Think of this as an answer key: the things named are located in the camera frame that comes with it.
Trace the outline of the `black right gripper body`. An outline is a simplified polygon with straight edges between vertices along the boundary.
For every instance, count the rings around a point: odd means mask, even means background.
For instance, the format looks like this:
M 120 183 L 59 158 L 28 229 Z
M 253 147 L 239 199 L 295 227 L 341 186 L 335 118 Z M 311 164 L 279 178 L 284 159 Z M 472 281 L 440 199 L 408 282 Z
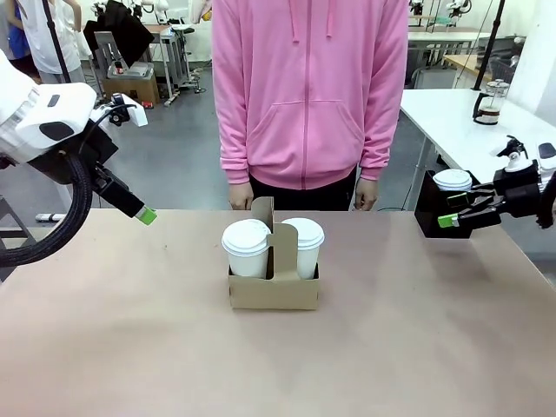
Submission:
M 493 186 L 499 201 L 495 204 L 500 214 L 514 218 L 537 215 L 540 202 L 539 168 L 536 160 L 525 169 L 507 172 L 496 171 Z

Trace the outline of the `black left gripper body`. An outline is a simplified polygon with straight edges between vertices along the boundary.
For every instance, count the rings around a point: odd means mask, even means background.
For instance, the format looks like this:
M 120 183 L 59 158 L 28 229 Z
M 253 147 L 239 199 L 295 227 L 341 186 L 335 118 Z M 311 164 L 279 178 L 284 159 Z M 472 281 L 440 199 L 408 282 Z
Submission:
M 109 135 L 93 123 L 83 132 L 80 154 L 86 162 L 93 190 L 105 201 L 126 201 L 129 187 L 106 165 L 118 150 Z

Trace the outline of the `person's right hand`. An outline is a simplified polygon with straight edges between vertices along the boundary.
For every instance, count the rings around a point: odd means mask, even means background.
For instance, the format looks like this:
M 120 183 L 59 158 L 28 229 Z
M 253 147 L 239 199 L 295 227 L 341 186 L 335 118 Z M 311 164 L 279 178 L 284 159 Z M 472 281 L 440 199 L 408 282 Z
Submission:
M 250 210 L 254 193 L 249 182 L 229 185 L 229 204 L 233 210 Z

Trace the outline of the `person's left hand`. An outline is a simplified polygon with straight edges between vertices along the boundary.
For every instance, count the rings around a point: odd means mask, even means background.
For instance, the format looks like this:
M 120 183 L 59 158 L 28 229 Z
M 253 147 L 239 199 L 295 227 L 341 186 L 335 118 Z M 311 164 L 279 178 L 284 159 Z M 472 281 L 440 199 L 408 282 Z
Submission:
M 360 211 L 370 211 L 378 199 L 377 181 L 359 178 L 355 187 L 354 207 Z

